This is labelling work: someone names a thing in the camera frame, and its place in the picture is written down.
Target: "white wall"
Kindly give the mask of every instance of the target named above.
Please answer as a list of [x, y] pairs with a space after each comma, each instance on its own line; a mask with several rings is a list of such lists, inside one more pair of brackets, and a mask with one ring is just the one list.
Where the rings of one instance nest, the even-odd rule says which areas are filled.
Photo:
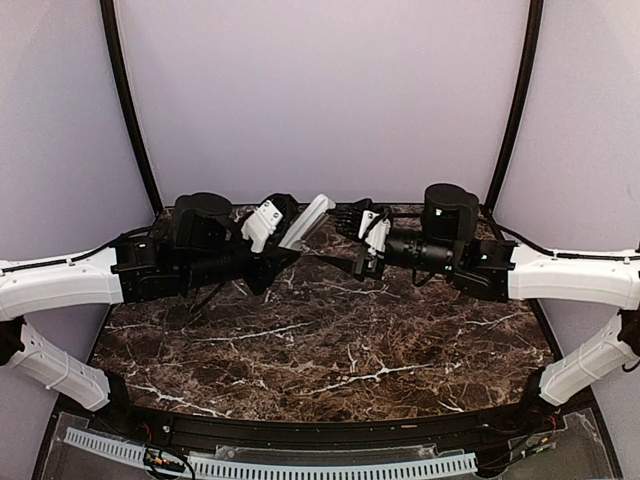
[[[152, 219], [98, 1], [0, 2], [0, 258], [91, 248]], [[105, 308], [29, 316], [85, 359]], [[0, 478], [31, 478], [54, 392], [0, 369]]]
[[[544, 245], [640, 240], [640, 3], [546, 2], [524, 118], [497, 218]], [[543, 303], [565, 352], [614, 309]], [[640, 472], [640, 374], [595, 388], [625, 478]]]
[[484, 195], [528, 3], [117, 2], [164, 202], [420, 201], [439, 181]]

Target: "white object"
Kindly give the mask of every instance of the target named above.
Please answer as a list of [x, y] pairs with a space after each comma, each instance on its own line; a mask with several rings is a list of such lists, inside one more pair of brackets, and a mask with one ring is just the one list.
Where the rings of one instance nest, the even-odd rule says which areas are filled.
[[254, 210], [242, 225], [242, 238], [253, 240], [251, 251], [262, 253], [269, 237], [282, 221], [282, 212], [269, 200]]
[[[638, 255], [633, 250], [567, 253], [616, 257]], [[514, 249], [511, 262], [515, 263], [515, 269], [508, 274], [510, 299], [578, 300], [615, 305], [625, 310], [636, 310], [640, 303], [638, 260], [562, 259], [521, 245]]]
[[[365, 210], [362, 214], [362, 222], [360, 223], [360, 230], [358, 231], [358, 237], [362, 239], [364, 232], [366, 232], [369, 225], [379, 217], [379, 213], [374, 213], [369, 210]], [[367, 238], [364, 239], [365, 243], [369, 245], [369, 254], [375, 258], [378, 252], [384, 252], [385, 241], [387, 235], [391, 230], [391, 222], [389, 220], [382, 220], [374, 226], [368, 233]]]
[[22, 326], [23, 352], [16, 352], [7, 366], [36, 379], [96, 411], [109, 403], [109, 380], [102, 370], [89, 367], [42, 337], [29, 323]]
[[326, 211], [335, 207], [335, 202], [326, 195], [318, 195], [289, 227], [284, 238], [280, 241], [280, 247], [289, 250], [302, 250], [304, 240], [327, 221]]
[[[122, 303], [120, 279], [111, 273], [111, 267], [117, 263], [115, 249], [106, 248], [76, 263], [70, 261], [82, 253], [28, 262], [0, 260], [0, 322], [50, 308]], [[4, 272], [17, 265], [58, 259], [67, 261], [61, 265]]]
[[540, 396], [552, 405], [562, 405], [607, 373], [637, 361], [631, 347], [618, 340], [621, 328], [622, 318], [616, 315], [580, 348], [548, 365], [540, 378]]
[[[73, 427], [67, 428], [64, 443], [94, 453], [111, 461], [131, 467], [146, 468], [143, 464], [145, 447], [130, 441], [120, 441]], [[256, 463], [226, 462], [209, 457], [189, 455], [188, 462], [200, 479], [230, 480], [319, 480], [319, 479], [405, 479], [428, 480], [447, 478], [478, 471], [475, 453], [451, 455], [414, 462], [398, 462], [356, 466], [289, 466]], [[160, 472], [175, 475], [175, 472]], [[190, 477], [189, 470], [182, 477]]]

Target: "white slotted strip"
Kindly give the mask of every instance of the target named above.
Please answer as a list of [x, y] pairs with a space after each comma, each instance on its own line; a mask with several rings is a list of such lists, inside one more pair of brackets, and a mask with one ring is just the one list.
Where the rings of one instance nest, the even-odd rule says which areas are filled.
[[[144, 468], [145, 447], [141, 445], [71, 427], [67, 429], [64, 442], [119, 463]], [[200, 457], [189, 457], [188, 460], [197, 478], [203, 480], [431, 480], [478, 470], [474, 453], [413, 462], [327, 467], [260, 465]], [[189, 472], [185, 471], [182, 476], [189, 477]]]

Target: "black frame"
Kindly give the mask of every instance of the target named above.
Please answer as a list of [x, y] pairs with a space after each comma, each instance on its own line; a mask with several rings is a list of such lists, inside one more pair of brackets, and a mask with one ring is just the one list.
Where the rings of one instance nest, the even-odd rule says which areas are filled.
[[[530, 1], [527, 30], [513, 102], [500, 154], [483, 206], [483, 214], [492, 226], [493, 233], [497, 238], [502, 238], [502, 233], [495, 227], [492, 213], [504, 184], [524, 110], [529, 82], [533, 71], [543, 3], [543, 0]], [[153, 177], [149, 157], [145, 150], [133, 105], [133, 98], [129, 88], [122, 46], [118, 34], [114, 1], [100, 0], [100, 5], [111, 65], [118, 89], [120, 105], [131, 139], [131, 145], [149, 202], [155, 213], [159, 214], [164, 207]], [[529, 301], [529, 306], [538, 320], [538, 324], [549, 344], [554, 358], [556, 360], [562, 358], [562, 352], [539, 302], [537, 300]], [[108, 322], [110, 313], [111, 310], [109, 310], [105, 317], [103, 327], [104, 324]], [[517, 405], [505, 405], [469, 413], [457, 413], [410, 420], [322, 424], [227, 420], [175, 414], [142, 407], [134, 407], [134, 409], [150, 426], [156, 443], [184, 452], [188, 452], [189, 450], [213, 451], [217, 445], [221, 444], [256, 448], [265, 448], [268, 445], [270, 448], [281, 449], [328, 450], [436, 443], [440, 451], [464, 448], [467, 451], [474, 451], [479, 454], [492, 451], [494, 454], [499, 455], [507, 451], [506, 439], [496, 437], [489, 433], [483, 433], [478, 430], [477, 427], [512, 414], [516, 407]], [[609, 432], [591, 388], [587, 388], [573, 397], [563, 406], [562, 410], [563, 413], [570, 413], [585, 408], [591, 408], [593, 410], [614, 474], [621, 478], [622, 471], [618, 463], [618, 458], [613, 449]], [[33, 474], [34, 480], [39, 479], [42, 473], [48, 446], [61, 412], [68, 412], [93, 419], [89, 412], [79, 408], [77, 404], [68, 398], [61, 396], [58, 399], [40, 447], [36, 469]], [[167, 425], [170, 426], [170, 433], [164, 431], [163, 427]], [[403, 426], [406, 427], [407, 425], [410, 425], [411, 428], [403, 428]], [[95, 419], [91, 421], [90, 426], [97, 430], [105, 430], [105, 426]]]

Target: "black pole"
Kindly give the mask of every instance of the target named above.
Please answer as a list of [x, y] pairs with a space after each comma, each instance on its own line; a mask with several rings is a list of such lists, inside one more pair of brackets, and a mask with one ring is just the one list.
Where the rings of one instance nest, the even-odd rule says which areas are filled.
[[498, 202], [500, 190], [502, 190], [507, 169], [509, 168], [513, 147], [516, 143], [516, 137], [518, 136], [518, 128], [520, 127], [520, 120], [522, 119], [522, 112], [527, 99], [527, 91], [529, 90], [531, 72], [533, 71], [533, 60], [536, 56], [543, 4], [544, 0], [531, 0], [529, 4], [527, 32], [525, 33], [522, 58], [520, 59], [520, 70], [518, 71], [518, 79], [516, 80], [516, 89], [513, 94], [509, 120], [507, 121], [502, 147], [500, 147], [500, 154], [498, 155], [496, 168], [493, 172], [493, 178], [491, 179], [489, 193], [487, 193], [487, 199], [484, 202], [484, 206], [489, 212], [493, 212]]
[[131, 141], [131, 147], [133, 148], [133, 153], [136, 157], [136, 163], [138, 164], [138, 170], [140, 171], [144, 188], [147, 191], [149, 203], [151, 203], [151, 207], [157, 215], [162, 212], [164, 207], [162, 205], [162, 200], [160, 199], [158, 185], [153, 178], [153, 171], [151, 170], [151, 164], [149, 163], [149, 156], [147, 155], [147, 151], [144, 147], [138, 117], [136, 116], [136, 110], [133, 106], [133, 97], [131, 96], [129, 80], [127, 79], [127, 70], [125, 68], [124, 57], [122, 55], [122, 45], [120, 44], [118, 22], [116, 19], [113, 0], [100, 0], [100, 8], [102, 9], [104, 34], [107, 39], [109, 57], [111, 58], [111, 68], [116, 82], [116, 89], [118, 90], [118, 97], [120, 98], [122, 115], [124, 116], [124, 121], [127, 125], [129, 140]]

